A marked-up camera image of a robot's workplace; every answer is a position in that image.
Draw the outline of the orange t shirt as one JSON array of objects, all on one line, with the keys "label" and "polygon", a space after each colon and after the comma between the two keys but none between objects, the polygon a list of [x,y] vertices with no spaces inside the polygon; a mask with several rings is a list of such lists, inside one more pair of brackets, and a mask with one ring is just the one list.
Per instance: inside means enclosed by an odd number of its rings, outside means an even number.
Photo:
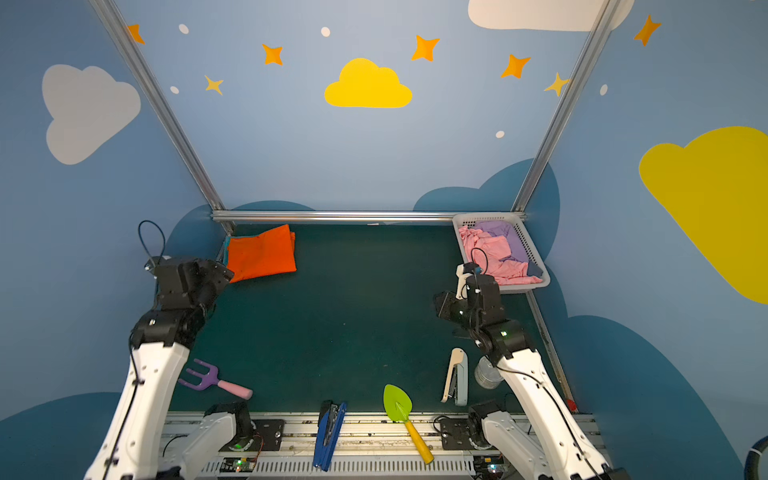
[{"label": "orange t shirt", "polygon": [[231,283],[296,272],[295,241],[288,225],[256,236],[232,237],[226,264],[233,273]]}]

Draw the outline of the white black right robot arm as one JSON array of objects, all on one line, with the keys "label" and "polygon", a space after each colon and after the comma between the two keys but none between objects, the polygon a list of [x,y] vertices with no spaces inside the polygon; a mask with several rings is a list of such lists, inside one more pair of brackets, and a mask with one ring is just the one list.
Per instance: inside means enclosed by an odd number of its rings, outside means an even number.
[{"label": "white black right robot arm", "polygon": [[490,405],[475,412],[482,436],[524,479],[628,479],[590,442],[550,380],[519,322],[509,319],[499,287],[478,276],[465,293],[433,297],[436,315],[460,326],[510,387],[535,438]]}]

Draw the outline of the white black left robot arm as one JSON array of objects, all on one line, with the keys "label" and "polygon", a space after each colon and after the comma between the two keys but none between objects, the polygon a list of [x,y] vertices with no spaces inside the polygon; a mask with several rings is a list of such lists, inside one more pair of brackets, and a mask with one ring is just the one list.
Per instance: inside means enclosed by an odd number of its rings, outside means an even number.
[{"label": "white black left robot arm", "polygon": [[128,340],[129,371],[88,479],[194,479],[226,446],[247,446],[254,428],[247,404],[209,408],[199,426],[166,451],[161,434],[175,387],[196,337],[233,274],[200,258],[155,257],[155,303]]}]

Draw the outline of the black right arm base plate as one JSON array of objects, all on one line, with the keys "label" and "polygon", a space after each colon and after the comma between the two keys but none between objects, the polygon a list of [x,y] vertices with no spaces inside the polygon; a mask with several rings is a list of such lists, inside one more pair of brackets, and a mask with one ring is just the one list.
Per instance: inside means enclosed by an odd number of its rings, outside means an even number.
[{"label": "black right arm base plate", "polygon": [[476,420],[438,416],[433,422],[444,450],[477,450],[482,434]]}]

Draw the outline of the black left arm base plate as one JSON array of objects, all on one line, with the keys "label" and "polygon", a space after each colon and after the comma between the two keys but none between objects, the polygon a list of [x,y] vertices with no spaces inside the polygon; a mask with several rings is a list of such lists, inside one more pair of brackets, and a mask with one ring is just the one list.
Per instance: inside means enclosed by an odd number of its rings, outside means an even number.
[{"label": "black left arm base plate", "polygon": [[233,452],[278,451],[282,444],[285,425],[282,419],[252,419],[251,434],[232,443],[229,450]]}]

